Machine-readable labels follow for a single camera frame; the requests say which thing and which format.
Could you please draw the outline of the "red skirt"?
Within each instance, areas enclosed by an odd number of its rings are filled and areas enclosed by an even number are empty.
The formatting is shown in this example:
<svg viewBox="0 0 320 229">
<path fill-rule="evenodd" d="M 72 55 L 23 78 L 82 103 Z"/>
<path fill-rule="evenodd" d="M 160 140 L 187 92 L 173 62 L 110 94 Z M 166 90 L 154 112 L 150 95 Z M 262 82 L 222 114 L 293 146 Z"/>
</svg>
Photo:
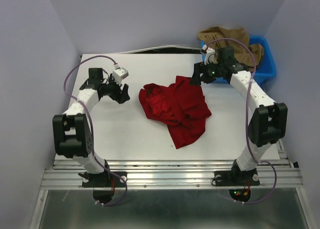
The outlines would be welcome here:
<svg viewBox="0 0 320 229">
<path fill-rule="evenodd" d="M 176 76 L 169 86 L 155 83 L 140 89 L 138 99 L 147 119 L 167 125 L 176 149 L 196 142 L 206 131 L 206 120 L 212 115 L 200 86 L 191 79 Z"/>
</svg>

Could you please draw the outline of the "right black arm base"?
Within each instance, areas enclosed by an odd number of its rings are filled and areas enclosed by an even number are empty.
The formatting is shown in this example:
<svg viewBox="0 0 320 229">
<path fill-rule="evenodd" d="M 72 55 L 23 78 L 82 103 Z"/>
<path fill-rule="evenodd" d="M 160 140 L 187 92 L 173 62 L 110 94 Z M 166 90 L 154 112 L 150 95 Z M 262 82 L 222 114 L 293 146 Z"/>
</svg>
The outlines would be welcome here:
<svg viewBox="0 0 320 229">
<path fill-rule="evenodd" d="M 246 183 L 251 186 L 260 185 L 256 169 L 241 171 L 237 167 L 232 167 L 230 170 L 217 170 L 211 180 L 211 184 L 216 187 L 240 187 Z"/>
</svg>

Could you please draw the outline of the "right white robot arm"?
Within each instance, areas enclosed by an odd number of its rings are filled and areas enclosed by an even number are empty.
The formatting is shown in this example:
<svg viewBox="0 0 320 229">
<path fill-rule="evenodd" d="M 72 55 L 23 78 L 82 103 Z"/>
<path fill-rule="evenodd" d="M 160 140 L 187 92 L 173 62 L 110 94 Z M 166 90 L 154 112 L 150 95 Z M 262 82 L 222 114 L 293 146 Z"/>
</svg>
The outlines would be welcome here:
<svg viewBox="0 0 320 229">
<path fill-rule="evenodd" d="M 222 78 L 245 100 L 246 147 L 235 160 L 237 168 L 230 171 L 231 181 L 242 184 L 248 179 L 247 171 L 255 169 L 270 146 L 285 136 L 288 107 L 263 91 L 248 67 L 236 60 L 233 47 L 214 50 L 204 45 L 201 52 L 204 61 L 194 64 L 190 84 L 200 86 Z"/>
</svg>

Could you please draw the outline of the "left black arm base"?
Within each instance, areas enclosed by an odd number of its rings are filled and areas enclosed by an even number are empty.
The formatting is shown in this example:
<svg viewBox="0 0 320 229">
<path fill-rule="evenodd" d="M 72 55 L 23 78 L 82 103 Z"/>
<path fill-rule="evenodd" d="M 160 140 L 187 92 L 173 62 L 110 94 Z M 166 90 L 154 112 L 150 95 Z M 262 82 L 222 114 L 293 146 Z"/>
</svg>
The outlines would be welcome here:
<svg viewBox="0 0 320 229">
<path fill-rule="evenodd" d="M 125 188 L 123 180 L 108 172 L 99 174 L 83 172 L 78 175 L 82 178 L 83 188 Z"/>
</svg>

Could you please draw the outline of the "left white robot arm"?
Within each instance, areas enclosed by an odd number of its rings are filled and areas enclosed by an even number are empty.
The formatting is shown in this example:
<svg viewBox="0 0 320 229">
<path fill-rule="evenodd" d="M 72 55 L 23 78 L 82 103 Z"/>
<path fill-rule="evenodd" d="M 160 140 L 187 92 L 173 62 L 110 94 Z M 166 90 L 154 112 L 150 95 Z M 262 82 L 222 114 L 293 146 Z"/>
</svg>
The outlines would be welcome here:
<svg viewBox="0 0 320 229">
<path fill-rule="evenodd" d="M 129 72 L 118 65 L 108 79 L 104 78 L 104 72 L 102 68 L 89 68 L 88 79 L 79 88 L 74 102 L 52 119 L 55 153 L 82 165 L 100 186 L 111 182 L 111 173 L 105 170 L 106 161 L 95 153 L 90 112 L 102 97 L 110 97 L 118 104 L 130 100 L 129 86 L 122 84 Z"/>
</svg>

